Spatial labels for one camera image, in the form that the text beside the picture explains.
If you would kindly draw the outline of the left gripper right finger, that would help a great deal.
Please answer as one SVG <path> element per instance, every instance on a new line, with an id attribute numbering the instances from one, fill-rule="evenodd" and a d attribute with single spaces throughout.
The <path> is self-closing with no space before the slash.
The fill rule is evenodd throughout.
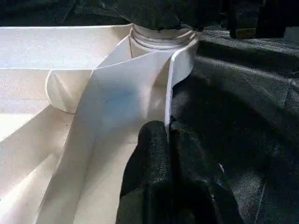
<path id="1" fill-rule="evenodd" d="M 169 134 L 177 223 L 242 224 L 224 172 L 197 134 L 177 121 L 171 124 Z"/>

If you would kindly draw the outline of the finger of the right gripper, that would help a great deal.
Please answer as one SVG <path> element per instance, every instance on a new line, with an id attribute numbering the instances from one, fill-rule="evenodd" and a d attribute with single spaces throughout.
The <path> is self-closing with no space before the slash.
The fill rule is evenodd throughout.
<path id="1" fill-rule="evenodd" d="M 102 0 L 109 12 L 151 30 L 189 28 L 202 30 L 215 23 L 221 0 Z"/>

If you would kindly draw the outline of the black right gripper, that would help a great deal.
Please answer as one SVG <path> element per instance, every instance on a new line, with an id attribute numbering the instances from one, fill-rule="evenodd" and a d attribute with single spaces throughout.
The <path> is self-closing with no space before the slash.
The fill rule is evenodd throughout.
<path id="1" fill-rule="evenodd" d="M 223 0 L 221 27 L 234 39 L 283 38 L 299 25 L 297 0 Z"/>

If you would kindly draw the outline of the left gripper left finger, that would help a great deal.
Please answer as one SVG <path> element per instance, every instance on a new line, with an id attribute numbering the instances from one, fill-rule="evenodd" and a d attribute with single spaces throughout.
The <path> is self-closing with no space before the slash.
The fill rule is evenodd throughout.
<path id="1" fill-rule="evenodd" d="M 117 210 L 118 224 L 169 224 L 173 213 L 170 151 L 162 121 L 142 126 L 126 164 Z"/>

